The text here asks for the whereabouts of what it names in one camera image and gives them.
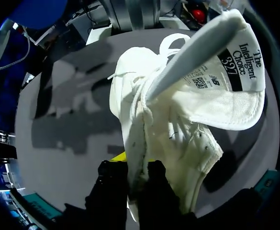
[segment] new balance logo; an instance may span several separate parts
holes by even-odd
[[[211,78],[214,85],[220,85],[220,82],[218,81],[216,76],[209,75],[209,77]]]

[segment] black strip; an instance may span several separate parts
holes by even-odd
[[[237,69],[235,61],[232,58],[229,50],[228,49],[224,50],[222,53],[218,55],[218,58],[220,59],[223,67],[227,72],[232,87],[232,91],[243,91],[239,70]]]

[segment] white sneaker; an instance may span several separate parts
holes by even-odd
[[[186,41],[182,49],[169,49],[178,38]],[[240,59],[233,56],[238,52]],[[148,178],[151,159],[164,164],[182,213],[195,209],[202,181],[223,153],[206,125],[242,130],[261,116],[265,79],[259,54],[250,26],[232,10],[191,39],[183,34],[165,38],[159,55],[134,47],[120,57],[110,76],[110,109],[122,125],[136,220],[133,201]]]

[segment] barcode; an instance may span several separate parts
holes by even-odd
[[[192,81],[195,83],[197,89],[206,89],[208,88],[207,84],[205,83],[204,79],[202,77],[192,79]]]

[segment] gray table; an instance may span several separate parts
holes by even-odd
[[[109,110],[111,81],[119,56],[133,46],[158,53],[162,39],[186,30],[135,31],[109,37],[46,66],[22,92],[16,116],[16,148],[26,187],[63,210],[64,203],[84,208],[97,168],[123,150],[119,121]],[[177,41],[173,46],[181,47]],[[280,142],[278,106],[266,75],[266,107],[260,121],[245,131],[212,128],[225,151],[214,177],[202,186],[201,216],[252,187],[276,165]],[[135,228],[130,216],[127,228]]]

